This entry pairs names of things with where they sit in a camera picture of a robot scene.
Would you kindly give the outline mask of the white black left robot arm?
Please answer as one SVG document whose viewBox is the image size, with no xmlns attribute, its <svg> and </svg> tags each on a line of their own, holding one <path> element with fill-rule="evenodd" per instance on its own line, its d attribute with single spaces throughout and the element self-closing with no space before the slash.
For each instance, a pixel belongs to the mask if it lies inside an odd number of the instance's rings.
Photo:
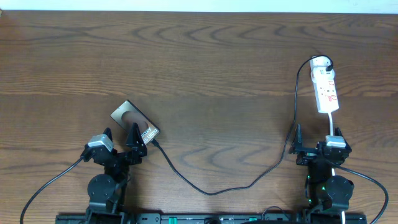
<svg viewBox="0 0 398 224">
<path fill-rule="evenodd" d="M 93 160 L 104 167 L 104 173 L 93 177 L 87 188 L 90 197 L 86 209 L 85 223 L 131 223 L 134 215 L 124 210 L 124 198 L 129 181 L 129 169 L 140 164 L 147 155 L 137 123 L 131 125 L 126 138 L 128 152 L 118 152 L 114 148 L 111 130 L 93 136 L 81 154 L 83 161 Z"/>
</svg>

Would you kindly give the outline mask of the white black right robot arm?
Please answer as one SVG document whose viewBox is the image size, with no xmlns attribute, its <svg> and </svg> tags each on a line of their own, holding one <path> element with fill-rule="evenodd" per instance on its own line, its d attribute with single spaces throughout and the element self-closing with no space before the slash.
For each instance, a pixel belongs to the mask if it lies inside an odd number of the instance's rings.
<svg viewBox="0 0 398 224">
<path fill-rule="evenodd" d="M 316 147 L 305 147 L 300 125 L 289 149 L 297 155 L 296 164 L 308 167 L 305 182 L 305 197 L 309 207 L 297 215 L 302 223 L 344 223 L 343 214 L 349 208 L 354 183 L 336 175 L 334 168 L 342 165 L 352 149 L 345 141 L 339 128 L 334 135 L 327 135 Z"/>
</svg>

